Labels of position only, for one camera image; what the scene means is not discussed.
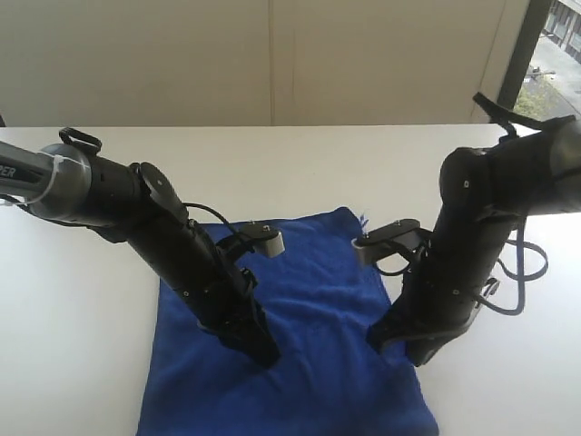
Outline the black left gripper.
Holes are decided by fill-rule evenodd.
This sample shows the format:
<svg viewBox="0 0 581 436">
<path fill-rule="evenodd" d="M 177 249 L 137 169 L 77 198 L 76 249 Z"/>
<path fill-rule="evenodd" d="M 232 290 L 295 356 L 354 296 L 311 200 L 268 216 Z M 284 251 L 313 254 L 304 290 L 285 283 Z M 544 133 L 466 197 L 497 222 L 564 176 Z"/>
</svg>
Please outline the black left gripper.
<svg viewBox="0 0 581 436">
<path fill-rule="evenodd" d="M 200 326 L 225 347 L 272 367 L 280 351 L 253 296 L 255 284 L 250 270 L 220 253 L 198 253 L 181 262 L 181 299 Z"/>
</svg>

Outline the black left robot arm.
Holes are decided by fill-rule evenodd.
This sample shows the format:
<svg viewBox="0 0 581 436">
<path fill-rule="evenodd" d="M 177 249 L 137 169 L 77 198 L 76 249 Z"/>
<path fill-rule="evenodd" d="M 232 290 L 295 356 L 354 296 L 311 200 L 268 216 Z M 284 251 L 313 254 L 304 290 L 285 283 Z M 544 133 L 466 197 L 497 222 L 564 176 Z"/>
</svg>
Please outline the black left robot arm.
<svg viewBox="0 0 581 436">
<path fill-rule="evenodd" d="M 281 254 L 281 231 L 246 223 L 215 242 L 157 167 L 115 163 L 99 156 L 100 147 L 94 138 L 63 138 L 37 153 L 2 143 L 2 200 L 44 221 L 128 243 L 204 331 L 271 367 L 281 353 L 253 295 L 254 274 L 236 262 L 255 251 Z"/>
</svg>

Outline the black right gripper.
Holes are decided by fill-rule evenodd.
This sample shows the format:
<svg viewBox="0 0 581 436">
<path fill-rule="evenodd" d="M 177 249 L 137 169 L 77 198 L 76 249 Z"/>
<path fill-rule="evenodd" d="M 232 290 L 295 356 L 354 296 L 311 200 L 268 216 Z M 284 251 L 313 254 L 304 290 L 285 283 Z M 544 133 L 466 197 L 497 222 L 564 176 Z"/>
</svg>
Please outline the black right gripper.
<svg viewBox="0 0 581 436">
<path fill-rule="evenodd" d="M 400 297 L 367 329 L 366 342 L 377 353 L 408 342 L 411 363 L 425 365 L 444 345 L 468 331 L 498 286 L 488 268 L 424 253 L 404 273 Z"/>
</svg>

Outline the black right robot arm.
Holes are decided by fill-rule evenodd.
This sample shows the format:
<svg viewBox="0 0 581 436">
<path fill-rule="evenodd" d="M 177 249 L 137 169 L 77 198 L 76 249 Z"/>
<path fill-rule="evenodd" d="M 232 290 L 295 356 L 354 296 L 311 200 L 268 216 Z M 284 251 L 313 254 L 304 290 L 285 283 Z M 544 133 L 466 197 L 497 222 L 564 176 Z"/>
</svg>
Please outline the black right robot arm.
<svg viewBox="0 0 581 436">
<path fill-rule="evenodd" d="M 403 219 L 353 241 L 364 264 L 393 254 L 406 260 L 400 296 L 370 325 L 366 339 L 377 352 L 402 342 L 417 366 L 491 306 L 498 287 L 492 270 L 509 244 L 524 261 L 529 217 L 579 211 L 580 123 L 563 117 L 489 148 L 460 147 L 441 166 L 439 192 L 432 230 Z"/>
</svg>

